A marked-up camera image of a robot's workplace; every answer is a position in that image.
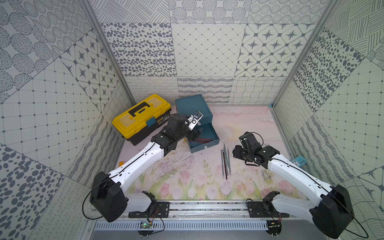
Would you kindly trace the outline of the teal drawer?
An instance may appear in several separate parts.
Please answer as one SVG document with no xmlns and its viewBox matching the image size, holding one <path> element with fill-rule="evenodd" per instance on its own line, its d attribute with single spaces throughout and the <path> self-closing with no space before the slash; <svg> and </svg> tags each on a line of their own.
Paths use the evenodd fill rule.
<svg viewBox="0 0 384 240">
<path fill-rule="evenodd" d="M 194 141 L 188 141 L 188 146 L 192 154 L 216 146 L 220 142 L 220 138 L 212 123 L 201 125 L 199 127 L 202 129 L 200 136 Z"/>
</svg>

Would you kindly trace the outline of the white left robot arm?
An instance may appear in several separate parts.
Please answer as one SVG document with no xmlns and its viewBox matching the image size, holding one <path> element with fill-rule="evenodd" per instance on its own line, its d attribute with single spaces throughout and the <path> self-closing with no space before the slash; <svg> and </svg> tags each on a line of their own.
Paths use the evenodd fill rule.
<svg viewBox="0 0 384 240">
<path fill-rule="evenodd" d="M 147 191 L 127 194 L 130 185 L 152 164 L 176 149 L 183 138 L 195 140 L 202 133 L 196 129 L 203 114 L 199 111 L 191 116 L 173 114 L 168 124 L 151 138 L 151 141 L 133 158 L 117 169 L 98 173 L 87 199 L 107 222 L 117 220 L 124 212 L 144 213 L 146 217 L 156 214 L 157 200 Z"/>
</svg>

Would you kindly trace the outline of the green striped pencil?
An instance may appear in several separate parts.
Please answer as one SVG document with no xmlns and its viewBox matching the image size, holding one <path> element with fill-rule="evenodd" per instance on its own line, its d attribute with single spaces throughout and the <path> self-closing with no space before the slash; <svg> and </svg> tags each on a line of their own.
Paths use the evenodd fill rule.
<svg viewBox="0 0 384 240">
<path fill-rule="evenodd" d="M 224 161 L 224 155 L 223 155 L 223 150 L 221 150 L 221 161 L 222 161 L 222 174 L 223 174 L 223 179 L 226 180 L 226 167 L 225 167 L 225 161 Z"/>
</svg>

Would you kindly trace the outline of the grey green pencil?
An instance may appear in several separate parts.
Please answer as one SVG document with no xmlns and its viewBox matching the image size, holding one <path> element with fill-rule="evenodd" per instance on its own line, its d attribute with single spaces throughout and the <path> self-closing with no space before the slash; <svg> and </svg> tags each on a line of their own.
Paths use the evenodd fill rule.
<svg viewBox="0 0 384 240">
<path fill-rule="evenodd" d="M 232 170 L 231 170 L 231 161 L 230 161 L 230 150 L 229 147 L 227 147 L 227 159 L 228 159 L 228 169 L 229 169 L 229 175 L 232 175 Z"/>
<path fill-rule="evenodd" d="M 227 162 L 227 173 L 228 173 L 228 176 L 230 176 L 229 175 L 229 169 L 228 169 L 228 159 L 227 159 L 227 147 L 226 147 L 226 144 L 224 144 L 224 153 L 225 153 L 225 157 L 226 157 L 226 162 Z"/>
</svg>

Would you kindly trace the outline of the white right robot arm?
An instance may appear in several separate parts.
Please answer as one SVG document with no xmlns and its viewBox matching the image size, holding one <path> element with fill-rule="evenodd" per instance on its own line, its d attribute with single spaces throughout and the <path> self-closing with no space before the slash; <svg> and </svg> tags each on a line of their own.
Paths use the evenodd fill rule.
<svg viewBox="0 0 384 240">
<path fill-rule="evenodd" d="M 262 147 L 254 133 L 245 132 L 239 137 L 233 156 L 247 166 L 263 167 L 283 177 L 301 191 L 307 200 L 296 199 L 272 191 L 263 198 L 263 211 L 288 214 L 314 224 L 324 235 L 337 239 L 355 215 L 350 194 L 341 185 L 331 186 L 300 169 L 271 146 Z"/>
</svg>

